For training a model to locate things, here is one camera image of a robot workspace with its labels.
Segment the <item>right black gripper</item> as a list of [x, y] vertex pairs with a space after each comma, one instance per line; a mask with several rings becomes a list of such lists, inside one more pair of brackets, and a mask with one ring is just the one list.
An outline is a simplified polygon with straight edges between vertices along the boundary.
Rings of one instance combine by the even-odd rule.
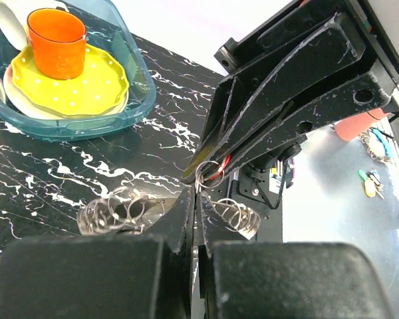
[[[301, 138], [387, 106], [399, 79], [388, 39], [366, 1], [293, 1], [217, 52], [228, 70], [217, 100], [247, 100], [222, 137], [208, 138], [182, 176], [231, 154], [224, 176], [264, 154], [298, 153]], [[204, 177], [216, 169], [206, 168]]]

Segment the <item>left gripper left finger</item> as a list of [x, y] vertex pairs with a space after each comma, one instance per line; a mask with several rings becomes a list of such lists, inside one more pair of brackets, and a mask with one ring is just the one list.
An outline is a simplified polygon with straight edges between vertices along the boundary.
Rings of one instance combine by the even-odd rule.
[[189, 318], [195, 193], [139, 235], [27, 237], [0, 259], [0, 318]]

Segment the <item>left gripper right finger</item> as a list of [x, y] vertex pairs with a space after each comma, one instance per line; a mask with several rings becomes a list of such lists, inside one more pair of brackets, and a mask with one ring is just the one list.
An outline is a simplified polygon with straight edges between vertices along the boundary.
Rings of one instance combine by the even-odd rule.
[[347, 243], [248, 241], [198, 195], [206, 318], [393, 318], [366, 255]]

